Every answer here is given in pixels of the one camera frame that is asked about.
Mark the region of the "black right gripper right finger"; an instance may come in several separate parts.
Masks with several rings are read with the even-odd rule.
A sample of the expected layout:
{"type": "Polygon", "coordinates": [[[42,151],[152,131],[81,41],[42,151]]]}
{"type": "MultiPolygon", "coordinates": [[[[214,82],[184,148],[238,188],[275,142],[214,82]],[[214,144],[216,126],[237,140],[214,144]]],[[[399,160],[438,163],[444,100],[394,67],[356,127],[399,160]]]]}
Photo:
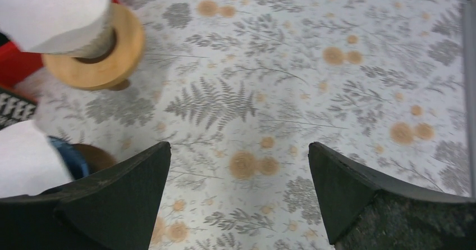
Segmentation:
{"type": "Polygon", "coordinates": [[[474,249],[475,200],[407,183],[322,143],[309,166],[336,249],[474,249]]]}

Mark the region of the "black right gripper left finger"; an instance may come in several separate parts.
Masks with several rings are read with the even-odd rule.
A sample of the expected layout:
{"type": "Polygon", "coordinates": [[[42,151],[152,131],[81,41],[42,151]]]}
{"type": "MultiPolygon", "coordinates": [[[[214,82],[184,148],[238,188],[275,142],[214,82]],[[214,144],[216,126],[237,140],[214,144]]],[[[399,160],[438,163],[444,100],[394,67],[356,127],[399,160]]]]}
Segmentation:
{"type": "Polygon", "coordinates": [[[35,195],[1,199],[2,249],[148,249],[171,163],[159,142],[35,195]]]}

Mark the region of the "blue ribbed glass dripper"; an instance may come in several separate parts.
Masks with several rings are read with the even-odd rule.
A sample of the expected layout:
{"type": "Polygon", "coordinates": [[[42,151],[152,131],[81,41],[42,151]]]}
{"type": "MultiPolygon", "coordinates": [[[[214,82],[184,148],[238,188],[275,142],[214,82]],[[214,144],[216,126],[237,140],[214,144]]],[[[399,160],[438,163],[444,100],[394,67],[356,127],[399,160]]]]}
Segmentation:
{"type": "Polygon", "coordinates": [[[49,143],[58,151],[68,171],[75,180],[90,175],[89,165],[85,157],[69,142],[53,136],[48,136],[49,143]]]}

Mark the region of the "clear ribbed glass dripper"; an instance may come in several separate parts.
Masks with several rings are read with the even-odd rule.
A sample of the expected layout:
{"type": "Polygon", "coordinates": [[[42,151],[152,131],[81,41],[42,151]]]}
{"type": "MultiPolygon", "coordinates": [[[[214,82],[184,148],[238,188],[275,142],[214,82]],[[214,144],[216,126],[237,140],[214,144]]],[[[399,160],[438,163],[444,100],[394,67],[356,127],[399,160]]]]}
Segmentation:
{"type": "Polygon", "coordinates": [[[68,56],[84,58],[86,60],[104,56],[116,44],[115,29],[112,24],[113,7],[112,4],[106,12],[106,19],[103,22],[100,33],[88,44],[66,53],[68,56]]]}

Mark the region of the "white paper coffee filter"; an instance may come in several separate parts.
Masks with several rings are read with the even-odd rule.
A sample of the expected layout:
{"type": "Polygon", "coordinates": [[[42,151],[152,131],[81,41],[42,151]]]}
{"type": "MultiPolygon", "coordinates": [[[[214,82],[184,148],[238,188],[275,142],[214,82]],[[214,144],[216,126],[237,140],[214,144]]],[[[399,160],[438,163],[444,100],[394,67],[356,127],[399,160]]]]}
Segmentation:
{"type": "Polygon", "coordinates": [[[1,33],[20,50],[77,53],[110,29],[112,0],[1,0],[1,33]]]}

